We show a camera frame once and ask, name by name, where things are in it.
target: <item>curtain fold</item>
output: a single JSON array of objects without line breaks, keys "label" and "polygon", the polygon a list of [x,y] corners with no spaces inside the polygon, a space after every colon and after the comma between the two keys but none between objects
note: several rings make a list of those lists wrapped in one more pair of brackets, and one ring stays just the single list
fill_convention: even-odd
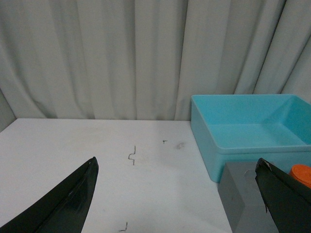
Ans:
[{"label": "curtain fold", "polygon": [[254,94],[281,93],[311,34],[311,1],[287,1]]},{"label": "curtain fold", "polygon": [[310,35],[309,0],[0,1],[0,88],[16,117],[189,120],[194,94],[311,102]]}]

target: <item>white table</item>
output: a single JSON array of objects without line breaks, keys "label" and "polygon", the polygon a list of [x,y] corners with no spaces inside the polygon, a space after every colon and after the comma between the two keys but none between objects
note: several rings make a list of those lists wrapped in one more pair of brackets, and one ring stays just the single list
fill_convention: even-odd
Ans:
[{"label": "white table", "polygon": [[17,119],[0,133],[0,225],[93,156],[84,233],[232,232],[189,121]]}]

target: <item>orange object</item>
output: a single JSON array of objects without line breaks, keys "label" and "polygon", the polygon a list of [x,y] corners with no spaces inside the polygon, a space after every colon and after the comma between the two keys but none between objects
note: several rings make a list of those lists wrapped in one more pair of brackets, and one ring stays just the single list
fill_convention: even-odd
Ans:
[{"label": "orange object", "polygon": [[296,164],[292,166],[290,175],[311,188],[311,167],[303,164]]}]

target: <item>black mark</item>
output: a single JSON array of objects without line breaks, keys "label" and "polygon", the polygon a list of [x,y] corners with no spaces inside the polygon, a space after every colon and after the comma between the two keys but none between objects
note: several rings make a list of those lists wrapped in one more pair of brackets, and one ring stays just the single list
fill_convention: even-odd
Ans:
[{"label": "black mark", "polygon": [[133,160],[133,165],[134,165],[134,164],[135,164],[135,159],[131,159],[131,158],[130,158],[130,156],[131,156],[132,154],[136,154],[136,146],[134,146],[134,153],[131,153],[131,154],[128,155],[128,159],[129,159],[129,160]]},{"label": "black mark", "polygon": [[119,232],[125,232],[126,230],[127,230],[127,222],[126,222],[125,230],[120,230]]}]

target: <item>blue container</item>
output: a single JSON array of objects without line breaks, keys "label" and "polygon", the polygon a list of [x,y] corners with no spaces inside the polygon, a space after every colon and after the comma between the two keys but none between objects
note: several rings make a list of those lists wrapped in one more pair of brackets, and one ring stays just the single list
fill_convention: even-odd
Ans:
[{"label": "blue container", "polygon": [[195,95],[191,129],[212,181],[225,162],[311,166],[311,105],[294,95]]}]

